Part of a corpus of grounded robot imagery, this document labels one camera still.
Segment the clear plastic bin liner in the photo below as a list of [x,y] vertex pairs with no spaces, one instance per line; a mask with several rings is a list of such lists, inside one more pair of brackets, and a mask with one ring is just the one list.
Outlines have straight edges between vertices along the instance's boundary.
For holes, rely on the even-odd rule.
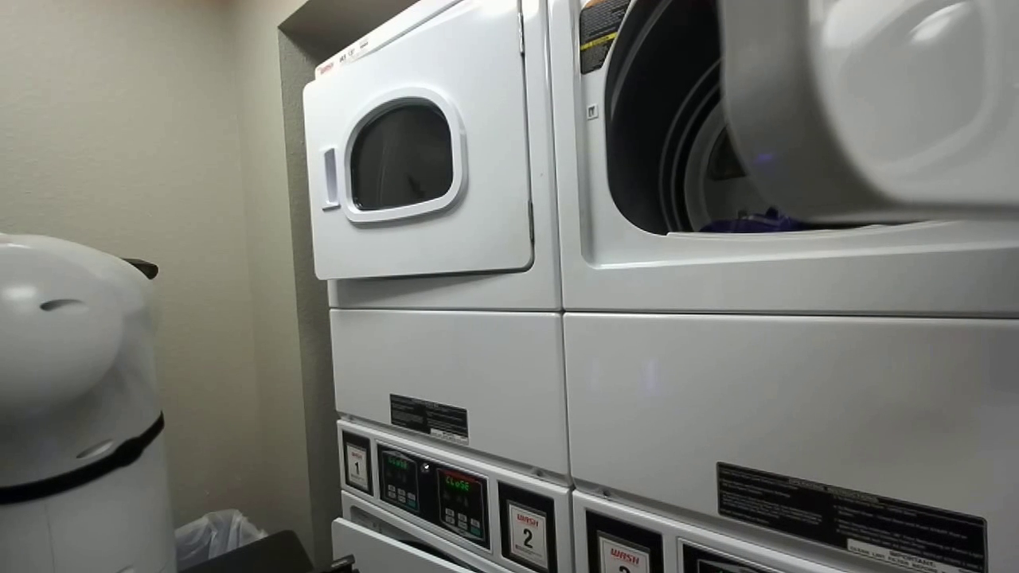
[[206,513],[179,526],[174,536],[176,569],[182,572],[237,548],[254,544],[268,533],[240,510],[229,509]]

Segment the purple cloth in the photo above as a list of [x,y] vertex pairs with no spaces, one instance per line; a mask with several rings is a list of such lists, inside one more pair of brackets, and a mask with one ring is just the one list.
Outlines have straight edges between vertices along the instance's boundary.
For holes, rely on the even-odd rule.
[[775,208],[768,208],[763,213],[741,213],[731,219],[717,219],[702,226],[699,232],[705,233],[780,233],[803,232],[808,224],[787,216]]

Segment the white stacked laundry machine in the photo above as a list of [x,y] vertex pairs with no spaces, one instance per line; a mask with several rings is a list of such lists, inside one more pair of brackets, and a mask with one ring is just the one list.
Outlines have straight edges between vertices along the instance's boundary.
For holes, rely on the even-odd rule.
[[550,0],[549,63],[580,569],[1019,573],[1019,221],[779,209],[718,0]]
[[531,262],[322,280],[348,573],[575,573],[549,0],[519,0]]

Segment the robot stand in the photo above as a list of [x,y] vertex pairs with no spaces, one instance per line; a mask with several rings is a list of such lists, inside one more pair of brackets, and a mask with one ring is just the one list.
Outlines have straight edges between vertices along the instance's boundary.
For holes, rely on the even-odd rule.
[[285,530],[196,563],[181,573],[316,573],[316,570],[298,534]]

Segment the white dryer door with window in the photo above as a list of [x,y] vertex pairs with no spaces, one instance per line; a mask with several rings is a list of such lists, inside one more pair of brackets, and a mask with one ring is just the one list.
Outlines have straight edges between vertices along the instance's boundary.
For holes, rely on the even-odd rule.
[[[323,280],[516,271],[533,257],[519,0],[419,0],[303,89]],[[322,211],[322,152],[342,206]]]

